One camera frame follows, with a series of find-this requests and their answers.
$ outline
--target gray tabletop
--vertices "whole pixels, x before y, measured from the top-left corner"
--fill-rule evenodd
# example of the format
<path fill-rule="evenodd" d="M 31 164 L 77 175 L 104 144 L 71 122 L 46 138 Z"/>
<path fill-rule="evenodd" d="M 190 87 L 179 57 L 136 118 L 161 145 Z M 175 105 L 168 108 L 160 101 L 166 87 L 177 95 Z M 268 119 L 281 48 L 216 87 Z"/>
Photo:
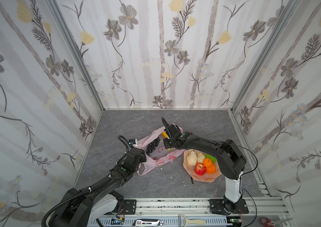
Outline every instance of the gray tabletop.
<path fill-rule="evenodd" d="M 163 126 L 161 117 L 169 124 L 175 123 L 200 137 L 219 141 L 231 139 L 241 145 L 226 110 L 106 110 L 94 135 L 76 188 L 81 189 L 95 183 L 114 167 L 125 151 L 118 135 L 140 140 Z M 251 170 L 249 163 L 245 170 Z M 116 191 L 126 198 L 223 197 L 225 193 L 223 175 L 213 183 L 193 182 L 194 184 L 183 168 L 181 155 L 172 163 L 156 167 L 144 176 L 135 173 L 130 181 Z M 262 195 L 252 173 L 243 176 L 242 187 L 251 196 Z"/>

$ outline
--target floral wallpaper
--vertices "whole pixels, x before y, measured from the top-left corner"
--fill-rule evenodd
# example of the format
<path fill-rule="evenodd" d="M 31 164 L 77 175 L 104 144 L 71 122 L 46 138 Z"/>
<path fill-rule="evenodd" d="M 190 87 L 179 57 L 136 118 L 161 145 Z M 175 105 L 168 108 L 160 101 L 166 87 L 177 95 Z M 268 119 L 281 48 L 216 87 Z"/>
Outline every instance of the floral wallpaper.
<path fill-rule="evenodd" d="M 231 108 L 288 1 L 57 3 L 105 108 L 163 109 Z"/>
<path fill-rule="evenodd" d="M 321 226 L 321 0 L 299 3 L 234 109 L 273 195 Z"/>
<path fill-rule="evenodd" d="M 0 226 L 40 226 L 100 112 L 45 2 L 0 1 Z"/>

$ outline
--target scissors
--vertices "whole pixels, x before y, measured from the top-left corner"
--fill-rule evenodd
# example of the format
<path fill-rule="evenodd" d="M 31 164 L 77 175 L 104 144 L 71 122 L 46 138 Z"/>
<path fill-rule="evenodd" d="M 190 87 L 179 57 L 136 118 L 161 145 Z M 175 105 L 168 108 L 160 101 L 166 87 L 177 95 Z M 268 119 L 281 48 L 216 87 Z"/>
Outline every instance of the scissors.
<path fill-rule="evenodd" d="M 264 225 L 264 227 L 274 227 L 274 225 L 281 224 L 289 220 L 292 220 L 292 218 L 281 219 L 276 221 L 271 221 L 269 218 L 260 218 L 260 223 Z"/>

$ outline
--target orange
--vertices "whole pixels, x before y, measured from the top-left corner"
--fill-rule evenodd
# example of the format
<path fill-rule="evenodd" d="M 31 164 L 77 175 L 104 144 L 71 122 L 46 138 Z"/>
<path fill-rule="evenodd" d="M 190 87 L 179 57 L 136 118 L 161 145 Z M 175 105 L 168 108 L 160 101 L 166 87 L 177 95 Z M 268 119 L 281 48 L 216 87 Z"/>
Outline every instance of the orange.
<path fill-rule="evenodd" d="M 205 158 L 204 160 L 203 160 L 203 164 L 206 166 L 206 168 L 207 167 L 210 167 L 211 165 L 212 165 L 212 161 L 211 161 L 211 159 L 209 159 L 209 158 Z"/>
<path fill-rule="evenodd" d="M 209 167 L 206 167 L 206 173 L 213 174 L 214 172 L 216 172 L 216 166 L 214 164 L 212 164 Z"/>

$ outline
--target mounting plate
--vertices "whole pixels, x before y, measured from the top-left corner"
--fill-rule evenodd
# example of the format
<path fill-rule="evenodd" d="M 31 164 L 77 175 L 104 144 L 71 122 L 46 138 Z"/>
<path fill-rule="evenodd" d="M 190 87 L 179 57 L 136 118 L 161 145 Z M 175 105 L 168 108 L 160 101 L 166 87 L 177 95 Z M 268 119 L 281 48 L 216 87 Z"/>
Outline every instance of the mounting plate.
<path fill-rule="evenodd" d="M 210 199 L 210 211 L 213 214 L 225 214 L 225 211 L 223 209 L 223 199 Z M 245 199 L 241 200 L 241 203 L 239 205 L 239 210 L 235 211 L 234 214 L 240 214 L 240 210 L 243 214 L 249 214 L 248 206 L 246 205 Z"/>

